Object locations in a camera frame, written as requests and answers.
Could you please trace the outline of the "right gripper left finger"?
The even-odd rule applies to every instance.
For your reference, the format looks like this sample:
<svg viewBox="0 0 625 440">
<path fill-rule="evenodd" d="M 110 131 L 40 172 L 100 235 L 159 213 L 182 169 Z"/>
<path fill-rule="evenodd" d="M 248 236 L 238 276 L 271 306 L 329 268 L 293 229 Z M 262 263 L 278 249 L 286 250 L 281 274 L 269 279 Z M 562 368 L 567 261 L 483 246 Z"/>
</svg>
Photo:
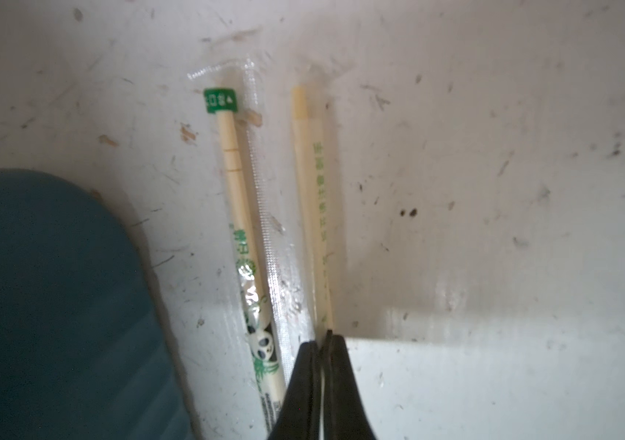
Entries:
<svg viewBox="0 0 625 440">
<path fill-rule="evenodd" d="M 268 440 L 320 438 L 322 376 L 315 341 L 301 344 L 279 418 Z"/>
</svg>

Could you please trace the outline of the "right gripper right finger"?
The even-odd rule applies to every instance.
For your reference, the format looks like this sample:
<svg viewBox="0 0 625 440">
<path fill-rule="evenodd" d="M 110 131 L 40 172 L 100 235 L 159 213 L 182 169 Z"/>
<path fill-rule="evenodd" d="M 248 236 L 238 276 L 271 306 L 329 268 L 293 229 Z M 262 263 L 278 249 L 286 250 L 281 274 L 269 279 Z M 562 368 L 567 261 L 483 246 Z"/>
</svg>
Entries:
<svg viewBox="0 0 625 440">
<path fill-rule="evenodd" d="M 322 348 L 325 440 L 375 440 L 359 394 L 347 344 L 328 330 Z"/>
</svg>

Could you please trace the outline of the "teal plastic storage box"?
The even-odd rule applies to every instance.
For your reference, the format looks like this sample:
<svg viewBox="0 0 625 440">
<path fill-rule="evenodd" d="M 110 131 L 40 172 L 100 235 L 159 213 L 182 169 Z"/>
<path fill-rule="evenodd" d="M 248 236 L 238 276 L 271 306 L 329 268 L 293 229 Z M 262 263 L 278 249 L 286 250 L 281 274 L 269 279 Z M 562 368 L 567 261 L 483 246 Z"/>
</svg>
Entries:
<svg viewBox="0 0 625 440">
<path fill-rule="evenodd" d="M 0 170 L 0 439 L 190 439 L 120 222 L 91 194 Z"/>
</svg>

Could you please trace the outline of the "chopsticks pair plain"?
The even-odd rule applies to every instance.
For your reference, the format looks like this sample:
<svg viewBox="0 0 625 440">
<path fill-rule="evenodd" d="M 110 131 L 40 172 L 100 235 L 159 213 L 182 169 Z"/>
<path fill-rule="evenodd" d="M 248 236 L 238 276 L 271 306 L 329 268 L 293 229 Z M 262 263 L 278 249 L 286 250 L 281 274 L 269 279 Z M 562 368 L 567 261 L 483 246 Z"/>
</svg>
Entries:
<svg viewBox="0 0 625 440">
<path fill-rule="evenodd" d="M 292 135 L 306 258 L 311 271 L 312 315 L 317 338 L 334 326 L 328 277 L 327 190 L 323 123 L 316 117 L 306 87 L 292 98 Z"/>
</svg>

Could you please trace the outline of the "chopsticks pair panda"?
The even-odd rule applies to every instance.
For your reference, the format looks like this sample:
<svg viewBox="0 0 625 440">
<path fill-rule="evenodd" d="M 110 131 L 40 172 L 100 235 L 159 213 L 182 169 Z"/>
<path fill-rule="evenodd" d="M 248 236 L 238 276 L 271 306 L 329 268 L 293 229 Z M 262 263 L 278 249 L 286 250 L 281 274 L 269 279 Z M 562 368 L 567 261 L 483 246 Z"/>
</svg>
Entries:
<svg viewBox="0 0 625 440">
<path fill-rule="evenodd" d="M 271 432 L 279 418 L 286 383 L 256 236 L 252 183 L 246 176 L 244 143 L 237 127 L 237 113 L 244 104 L 240 94 L 246 90 L 248 66 L 243 60 L 225 60 L 199 68 L 189 77 L 204 83 L 205 108 L 216 121 L 248 348 L 266 429 Z"/>
</svg>

